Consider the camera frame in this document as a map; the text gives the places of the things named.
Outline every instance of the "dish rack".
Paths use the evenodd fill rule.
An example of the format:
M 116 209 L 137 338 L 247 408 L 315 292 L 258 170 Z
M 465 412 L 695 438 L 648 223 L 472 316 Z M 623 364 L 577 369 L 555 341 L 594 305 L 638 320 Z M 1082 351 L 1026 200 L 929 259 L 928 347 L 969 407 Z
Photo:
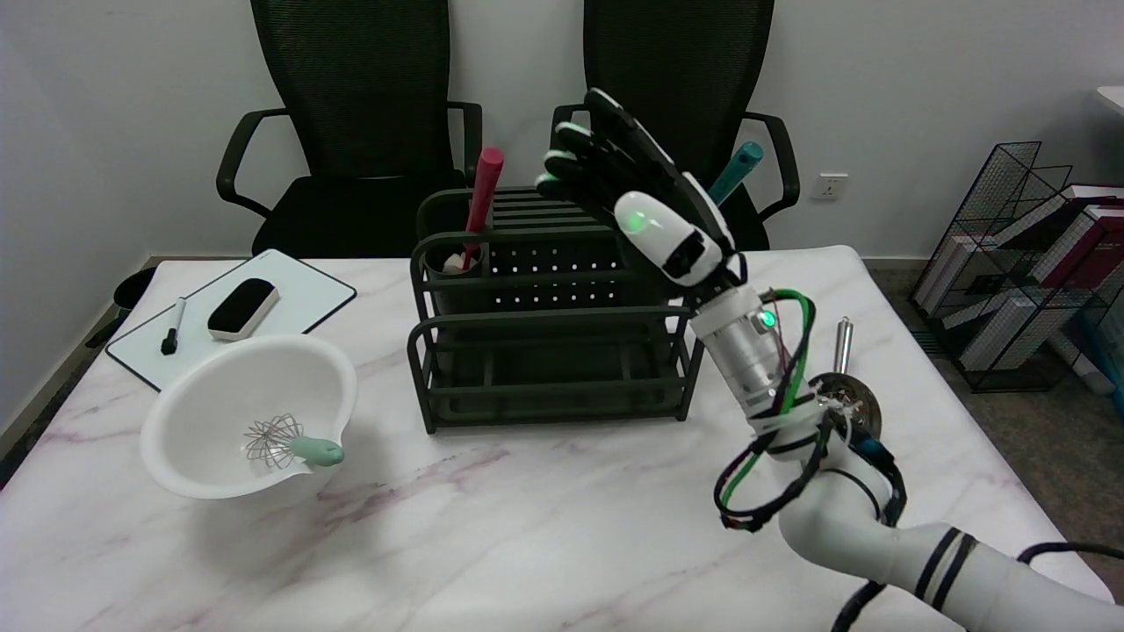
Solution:
M 498 189 L 480 234 L 471 189 L 418 209 L 406 351 L 426 432 L 439 427 L 687 418 L 703 344 L 689 310 L 628 269 L 616 234 L 534 189 Z M 480 244 L 462 273 L 445 260 Z

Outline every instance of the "mint green handle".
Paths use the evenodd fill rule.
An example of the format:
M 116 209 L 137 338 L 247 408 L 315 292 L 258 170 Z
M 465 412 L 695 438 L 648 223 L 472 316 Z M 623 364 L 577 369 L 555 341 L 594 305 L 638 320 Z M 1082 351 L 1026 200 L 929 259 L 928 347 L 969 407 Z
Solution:
M 327 439 L 298 436 L 289 442 L 289 451 L 298 459 L 321 468 L 337 466 L 344 460 L 344 449 Z

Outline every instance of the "green led light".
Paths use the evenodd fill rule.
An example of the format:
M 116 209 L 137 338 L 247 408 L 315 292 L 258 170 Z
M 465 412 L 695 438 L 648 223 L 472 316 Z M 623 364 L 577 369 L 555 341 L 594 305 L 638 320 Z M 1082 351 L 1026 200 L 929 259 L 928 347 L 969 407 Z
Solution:
M 629 233 L 640 233 L 645 227 L 647 227 L 647 218 L 644 217 L 643 213 L 634 213 L 625 219 L 625 231 Z

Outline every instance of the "power outlet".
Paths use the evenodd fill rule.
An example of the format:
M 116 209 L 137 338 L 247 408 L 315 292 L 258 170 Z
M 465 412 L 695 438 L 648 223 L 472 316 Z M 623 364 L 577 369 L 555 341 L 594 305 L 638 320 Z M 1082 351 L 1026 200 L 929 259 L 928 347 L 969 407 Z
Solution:
M 846 173 L 821 173 L 812 197 L 817 200 L 837 200 L 846 189 Z

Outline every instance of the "whiteboard eraser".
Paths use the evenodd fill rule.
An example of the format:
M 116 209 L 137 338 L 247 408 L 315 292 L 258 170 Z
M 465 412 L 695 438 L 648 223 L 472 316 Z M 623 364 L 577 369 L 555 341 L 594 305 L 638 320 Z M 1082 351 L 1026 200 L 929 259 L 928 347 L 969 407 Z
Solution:
M 207 331 L 215 340 L 247 338 L 280 299 L 273 283 L 265 279 L 246 279 L 207 318 Z

